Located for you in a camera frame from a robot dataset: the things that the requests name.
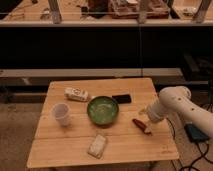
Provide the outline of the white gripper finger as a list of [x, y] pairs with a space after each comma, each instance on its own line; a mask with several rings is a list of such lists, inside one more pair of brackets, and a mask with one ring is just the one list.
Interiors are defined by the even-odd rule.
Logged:
[[145, 133], [151, 133], [151, 127], [150, 125], [146, 125]]

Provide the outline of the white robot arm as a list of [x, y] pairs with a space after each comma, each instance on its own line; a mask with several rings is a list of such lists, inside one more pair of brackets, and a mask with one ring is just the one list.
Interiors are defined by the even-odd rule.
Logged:
[[191, 101], [191, 91], [185, 86], [161, 89], [158, 97], [139, 111], [152, 123], [163, 121], [172, 112], [190, 120], [201, 131], [213, 138], [213, 113]]

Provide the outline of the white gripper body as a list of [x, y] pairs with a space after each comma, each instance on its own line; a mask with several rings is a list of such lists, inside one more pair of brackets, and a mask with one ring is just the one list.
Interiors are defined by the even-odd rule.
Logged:
[[[145, 109], [142, 109], [139, 111], [139, 115], [145, 115], [145, 112], [146, 112]], [[146, 125], [150, 125], [151, 127], [151, 122], [147, 120], [146, 122], [144, 121], [143, 124], [145, 125], [144, 131], [143, 131], [145, 133]]]

